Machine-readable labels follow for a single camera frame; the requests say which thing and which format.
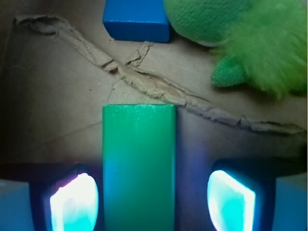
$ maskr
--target glowing light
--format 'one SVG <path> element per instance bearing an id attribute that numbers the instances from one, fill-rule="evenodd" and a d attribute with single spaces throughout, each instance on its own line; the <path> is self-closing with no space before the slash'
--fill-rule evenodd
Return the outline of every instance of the glowing light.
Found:
<path id="1" fill-rule="evenodd" d="M 98 212 L 95 180 L 82 173 L 50 197 L 53 231 L 92 231 Z"/>
<path id="2" fill-rule="evenodd" d="M 207 184 L 209 213 L 218 231 L 252 231 L 256 194 L 222 170 Z"/>

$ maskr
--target green plush toy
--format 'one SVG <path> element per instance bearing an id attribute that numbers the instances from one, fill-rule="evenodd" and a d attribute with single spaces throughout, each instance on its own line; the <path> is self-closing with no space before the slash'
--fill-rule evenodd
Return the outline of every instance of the green plush toy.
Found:
<path id="1" fill-rule="evenodd" d="M 254 0 L 164 0 L 175 31 L 208 47 L 220 45 L 226 29 Z"/>
<path id="2" fill-rule="evenodd" d="M 226 21 L 220 17 L 218 24 L 207 21 L 201 14 L 201 5 L 231 4 L 236 0 L 165 0 L 166 14 L 171 25 L 181 35 L 193 41 L 220 42 L 220 61 L 212 74 L 217 87 L 247 83 L 280 99 L 292 92 L 307 91 L 307 4 L 303 0 L 253 0 L 239 1 L 245 5 L 236 11 L 225 9 Z M 202 20 L 183 23 L 190 18 L 188 9 L 195 9 Z M 209 15 L 221 16 L 219 7 L 207 9 Z"/>

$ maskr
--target torn cardboard edge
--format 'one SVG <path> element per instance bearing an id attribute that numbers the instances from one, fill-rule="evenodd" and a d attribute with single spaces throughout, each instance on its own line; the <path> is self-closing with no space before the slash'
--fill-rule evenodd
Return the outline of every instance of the torn cardboard edge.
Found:
<path id="1" fill-rule="evenodd" d="M 305 129 L 293 124 L 256 121 L 244 115 L 231 114 L 213 105 L 207 99 L 194 95 L 162 75 L 139 69 L 138 66 L 153 43 L 144 42 L 142 47 L 133 53 L 124 64 L 120 64 L 87 41 L 66 19 L 57 15 L 20 15 L 15 17 L 14 23 L 29 27 L 31 30 L 46 36 L 57 36 L 103 71 L 113 74 L 149 97 L 185 107 L 188 111 L 212 121 L 240 126 L 254 131 L 272 131 L 287 134 L 305 131 Z"/>

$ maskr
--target wooden block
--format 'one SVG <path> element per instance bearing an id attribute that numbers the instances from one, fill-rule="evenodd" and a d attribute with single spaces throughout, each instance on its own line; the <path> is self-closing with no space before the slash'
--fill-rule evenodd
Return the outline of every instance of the wooden block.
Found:
<path id="1" fill-rule="evenodd" d="M 105 231 L 173 231 L 174 105 L 103 108 Z"/>

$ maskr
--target blue plastic part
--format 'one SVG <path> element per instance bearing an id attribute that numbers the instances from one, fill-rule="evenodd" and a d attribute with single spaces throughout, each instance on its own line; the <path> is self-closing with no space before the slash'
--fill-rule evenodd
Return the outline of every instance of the blue plastic part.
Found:
<path id="1" fill-rule="evenodd" d="M 116 40 L 169 41 L 163 0 L 106 0 L 103 24 Z"/>

